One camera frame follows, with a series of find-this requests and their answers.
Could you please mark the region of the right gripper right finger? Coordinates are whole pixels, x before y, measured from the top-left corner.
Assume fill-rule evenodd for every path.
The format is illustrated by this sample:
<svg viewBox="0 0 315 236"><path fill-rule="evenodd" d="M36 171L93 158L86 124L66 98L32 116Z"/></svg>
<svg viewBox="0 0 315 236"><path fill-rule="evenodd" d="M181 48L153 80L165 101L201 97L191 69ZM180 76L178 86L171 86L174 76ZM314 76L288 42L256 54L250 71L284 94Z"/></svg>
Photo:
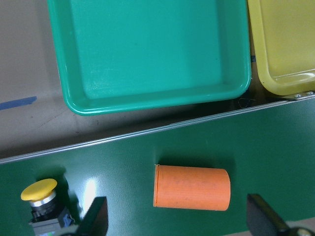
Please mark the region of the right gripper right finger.
<svg viewBox="0 0 315 236"><path fill-rule="evenodd" d="M253 236L313 236L314 230L288 225L258 194L247 195L247 227Z"/></svg>

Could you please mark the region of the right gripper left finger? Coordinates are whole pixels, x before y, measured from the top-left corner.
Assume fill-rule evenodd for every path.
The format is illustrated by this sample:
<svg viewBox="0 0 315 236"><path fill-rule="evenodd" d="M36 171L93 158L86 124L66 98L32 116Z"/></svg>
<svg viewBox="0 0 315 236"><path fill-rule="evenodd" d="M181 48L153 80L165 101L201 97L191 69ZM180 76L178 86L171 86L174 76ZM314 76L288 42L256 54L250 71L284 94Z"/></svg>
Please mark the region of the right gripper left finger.
<svg viewBox="0 0 315 236"><path fill-rule="evenodd" d="M94 198L79 225L59 230L60 236L105 236L108 231L108 207L106 197Z"/></svg>

